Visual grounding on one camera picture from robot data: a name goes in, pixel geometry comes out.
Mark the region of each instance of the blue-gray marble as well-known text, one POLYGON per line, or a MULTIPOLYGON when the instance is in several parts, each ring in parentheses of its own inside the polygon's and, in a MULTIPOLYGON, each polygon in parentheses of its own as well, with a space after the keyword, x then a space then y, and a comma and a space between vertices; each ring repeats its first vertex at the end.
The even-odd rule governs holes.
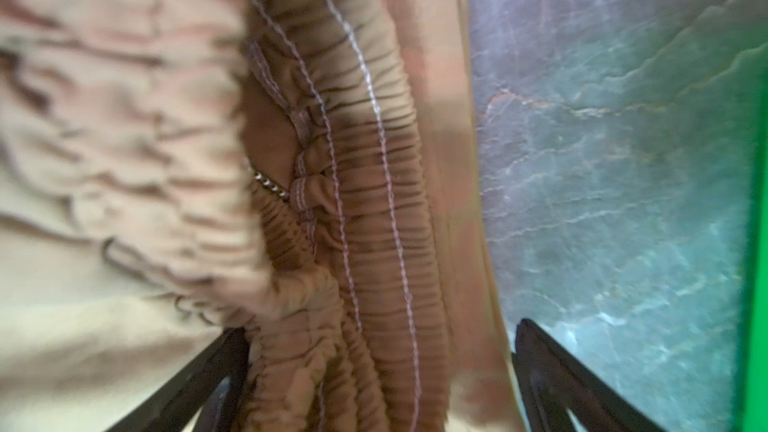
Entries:
POLYGON ((510 334, 539 322, 670 432, 731 430, 768 0, 469 5, 510 334))

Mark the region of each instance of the green edge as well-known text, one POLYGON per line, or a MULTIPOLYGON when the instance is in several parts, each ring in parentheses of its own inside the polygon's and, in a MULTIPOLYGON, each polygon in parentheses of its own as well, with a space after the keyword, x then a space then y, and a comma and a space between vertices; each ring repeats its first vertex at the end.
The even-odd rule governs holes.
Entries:
MULTIPOLYGON (((768 79, 760 97, 760 120, 768 120, 768 79)), ((760 184, 756 266, 746 364, 743 432, 768 432, 768 146, 760 130, 760 184)))

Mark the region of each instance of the ruffled fabric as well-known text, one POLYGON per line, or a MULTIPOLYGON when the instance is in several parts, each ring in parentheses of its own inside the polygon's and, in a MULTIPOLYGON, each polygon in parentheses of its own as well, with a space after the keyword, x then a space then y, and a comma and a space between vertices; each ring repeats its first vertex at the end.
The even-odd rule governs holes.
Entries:
POLYGON ((0 48, 0 135, 50 199, 41 227, 245 328, 236 429, 443 428, 416 116, 379 0, 0 0, 0 48), (296 134, 290 204, 248 187, 249 69, 296 134))
POLYGON ((179 309, 245 327, 240 423, 302 430, 338 354, 341 301, 307 248, 286 242, 299 235, 286 210, 256 201, 262 229, 252 209, 236 109, 246 0, 3 3, 12 173, 67 207, 73 233, 102 242, 107 260, 178 293, 179 309), (287 267, 275 276, 265 230, 287 267))
MULTIPOLYGON (((292 206, 340 284, 350 330, 370 351, 391 429, 441 430, 446 322, 392 23, 379 0, 252 4, 252 69, 305 144, 292 206)), ((365 356, 350 360, 361 370, 365 356)))

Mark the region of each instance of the gathered fabric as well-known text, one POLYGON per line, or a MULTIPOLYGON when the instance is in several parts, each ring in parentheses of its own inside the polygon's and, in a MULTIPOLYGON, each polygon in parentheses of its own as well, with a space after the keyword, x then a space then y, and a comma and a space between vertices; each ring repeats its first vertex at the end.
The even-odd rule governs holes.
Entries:
MULTIPOLYGON (((152 304, 153 347, 163 330, 183 344, 163 374, 221 327, 245 328, 236 430, 444 427, 448 336, 416 112, 380 0, 2 0, 0 50, 0 233, 32 251, 3 273, 39 300, 8 302, 34 340, 0 330, 44 360, 55 342, 37 324, 55 307, 111 312, 86 338, 68 325, 82 367, 52 370, 58 387, 109 387, 88 354, 145 331, 81 344, 152 304), (279 150, 256 139, 270 134, 279 150), (290 200, 252 185, 249 161, 290 200), (28 267, 62 284, 55 301, 19 272, 34 250, 66 258, 28 267)), ((0 378, 40 381, 14 360, 0 349, 0 378)), ((50 425, 27 406, 0 408, 0 428, 50 425)))

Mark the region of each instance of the shirred fabric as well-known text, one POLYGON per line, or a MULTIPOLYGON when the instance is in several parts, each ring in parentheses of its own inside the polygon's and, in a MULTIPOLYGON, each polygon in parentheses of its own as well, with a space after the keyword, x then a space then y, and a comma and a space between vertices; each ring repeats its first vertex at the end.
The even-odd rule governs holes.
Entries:
POLYGON ((446 429, 525 430, 479 191, 466 0, 384 0, 416 104, 450 331, 446 429))
POLYGON ((42 197, 4 188, 28 210, 4 216, 173 292, 132 293, 162 295, 168 320, 193 318, 201 338, 245 327, 238 430, 443 428, 447 332, 416 116, 379 0, 2 4, 3 159, 42 197), (246 29, 257 49, 240 47, 246 29), (264 95, 241 102, 248 66, 264 95), (287 123, 273 156, 239 140, 287 123), (291 206, 250 193, 245 149, 281 164, 291 206))
POLYGON ((254 7, 275 82, 291 91, 289 107, 312 118, 312 139, 294 166, 303 187, 292 201, 305 220, 317 220, 313 240, 368 344, 392 430, 441 430, 446 325, 416 115, 392 22, 379 0, 254 7))

